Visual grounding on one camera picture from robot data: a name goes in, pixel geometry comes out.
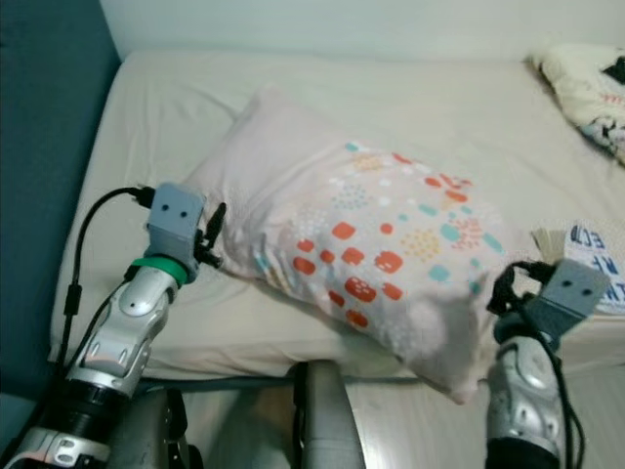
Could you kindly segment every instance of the patterned pillowcase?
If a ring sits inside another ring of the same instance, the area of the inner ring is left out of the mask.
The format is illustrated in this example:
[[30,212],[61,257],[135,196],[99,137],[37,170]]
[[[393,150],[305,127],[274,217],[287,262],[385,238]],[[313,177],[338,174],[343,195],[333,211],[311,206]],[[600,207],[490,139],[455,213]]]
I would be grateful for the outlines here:
[[477,389],[485,305],[521,243],[470,180],[351,140],[269,88],[187,183],[207,216],[229,204],[227,270],[369,334],[457,402]]

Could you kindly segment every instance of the floor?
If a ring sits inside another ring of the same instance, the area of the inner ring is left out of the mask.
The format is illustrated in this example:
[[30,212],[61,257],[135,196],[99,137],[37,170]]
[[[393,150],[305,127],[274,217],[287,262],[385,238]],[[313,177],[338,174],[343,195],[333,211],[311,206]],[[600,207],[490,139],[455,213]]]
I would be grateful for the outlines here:
[[[569,377],[571,401],[587,434],[588,469],[625,460],[625,366]],[[458,406],[424,385],[353,384],[348,394],[368,469],[481,468],[488,391]],[[205,468],[291,467],[292,389],[185,396],[187,438]]]

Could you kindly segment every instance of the green ring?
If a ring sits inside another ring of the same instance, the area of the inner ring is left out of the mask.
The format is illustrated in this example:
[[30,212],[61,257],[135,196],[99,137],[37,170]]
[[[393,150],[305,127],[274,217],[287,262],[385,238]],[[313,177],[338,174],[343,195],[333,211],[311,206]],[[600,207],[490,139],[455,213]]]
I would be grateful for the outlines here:
[[137,259],[132,265],[159,269],[172,276],[179,288],[187,283],[188,274],[185,268],[176,261],[166,257],[144,257],[142,259]]

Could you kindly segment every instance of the white bed sheet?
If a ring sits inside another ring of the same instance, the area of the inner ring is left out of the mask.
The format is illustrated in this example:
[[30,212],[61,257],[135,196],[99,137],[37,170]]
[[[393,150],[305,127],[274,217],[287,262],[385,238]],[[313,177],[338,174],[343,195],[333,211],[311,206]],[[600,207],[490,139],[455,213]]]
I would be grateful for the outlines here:
[[[140,52],[123,64],[108,97],[63,257],[51,357],[62,335],[76,235],[91,204],[117,187],[184,179],[268,82],[356,136],[472,178],[521,228],[593,221],[623,265],[625,170],[583,141],[524,64]],[[146,216],[136,204],[116,200],[92,223],[70,349],[141,257]],[[568,371],[625,362],[625,318],[587,320],[566,336],[562,352]],[[171,308],[146,375],[282,376],[295,362],[313,359],[335,360],[355,376],[406,373],[372,340],[312,307],[203,267]]]

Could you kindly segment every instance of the blue headboard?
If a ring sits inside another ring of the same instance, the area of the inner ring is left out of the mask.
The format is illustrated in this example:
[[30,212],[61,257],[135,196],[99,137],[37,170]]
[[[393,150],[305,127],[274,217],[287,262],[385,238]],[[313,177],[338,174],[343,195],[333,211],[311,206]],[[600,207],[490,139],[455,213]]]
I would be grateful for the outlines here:
[[2,0],[2,392],[49,379],[58,269],[104,101],[120,65],[98,0]]

